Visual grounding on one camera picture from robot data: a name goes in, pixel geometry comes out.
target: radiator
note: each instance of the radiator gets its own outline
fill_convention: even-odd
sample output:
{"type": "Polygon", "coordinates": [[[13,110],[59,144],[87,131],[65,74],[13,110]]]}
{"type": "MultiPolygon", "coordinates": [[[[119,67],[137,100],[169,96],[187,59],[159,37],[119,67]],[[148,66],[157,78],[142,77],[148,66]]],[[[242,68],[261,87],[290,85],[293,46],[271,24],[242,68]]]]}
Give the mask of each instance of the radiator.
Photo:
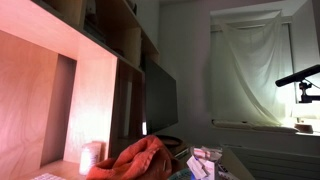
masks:
{"type": "Polygon", "coordinates": [[[257,180],[320,180],[320,157],[230,149],[257,180]]]}

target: sheer curtain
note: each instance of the sheer curtain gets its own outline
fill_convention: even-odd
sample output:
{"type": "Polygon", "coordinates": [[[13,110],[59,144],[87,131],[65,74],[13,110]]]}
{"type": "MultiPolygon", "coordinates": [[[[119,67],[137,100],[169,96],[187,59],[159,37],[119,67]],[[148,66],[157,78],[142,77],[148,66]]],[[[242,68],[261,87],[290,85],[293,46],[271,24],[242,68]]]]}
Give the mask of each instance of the sheer curtain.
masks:
{"type": "Polygon", "coordinates": [[[273,126],[291,121],[294,84],[275,85],[293,72],[281,13],[261,27],[220,27],[211,33],[212,118],[273,126]]]}

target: microphone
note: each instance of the microphone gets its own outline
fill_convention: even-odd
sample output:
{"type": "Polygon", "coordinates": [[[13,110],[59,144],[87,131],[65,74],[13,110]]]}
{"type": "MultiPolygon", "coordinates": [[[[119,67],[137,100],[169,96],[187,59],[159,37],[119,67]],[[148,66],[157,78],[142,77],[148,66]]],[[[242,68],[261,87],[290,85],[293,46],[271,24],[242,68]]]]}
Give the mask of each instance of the microphone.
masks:
{"type": "Polygon", "coordinates": [[[284,77],[282,79],[277,80],[275,83],[278,87],[287,85],[292,82],[301,82],[306,77],[317,74],[320,72],[320,65],[314,65],[297,73],[294,73],[290,76],[284,77]]]}

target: orange towel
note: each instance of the orange towel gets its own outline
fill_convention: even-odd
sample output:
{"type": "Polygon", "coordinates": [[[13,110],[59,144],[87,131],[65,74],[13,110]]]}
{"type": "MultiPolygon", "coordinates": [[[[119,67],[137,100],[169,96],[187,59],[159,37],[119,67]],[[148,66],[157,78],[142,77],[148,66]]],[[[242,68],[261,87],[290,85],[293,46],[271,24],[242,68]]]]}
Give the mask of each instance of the orange towel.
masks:
{"type": "Polygon", "coordinates": [[[154,135],[130,145],[117,159],[108,158],[93,166],[88,180],[167,179],[180,170],[180,163],[154,135]]]}

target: white container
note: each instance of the white container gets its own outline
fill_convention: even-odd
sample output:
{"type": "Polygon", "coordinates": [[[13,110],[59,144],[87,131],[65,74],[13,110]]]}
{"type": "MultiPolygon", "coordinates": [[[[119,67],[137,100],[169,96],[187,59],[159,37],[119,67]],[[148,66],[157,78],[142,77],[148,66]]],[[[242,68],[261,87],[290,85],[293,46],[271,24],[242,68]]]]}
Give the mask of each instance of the white container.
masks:
{"type": "Polygon", "coordinates": [[[79,173],[87,175],[90,168],[100,161],[101,143],[87,143],[82,146],[79,173]]]}

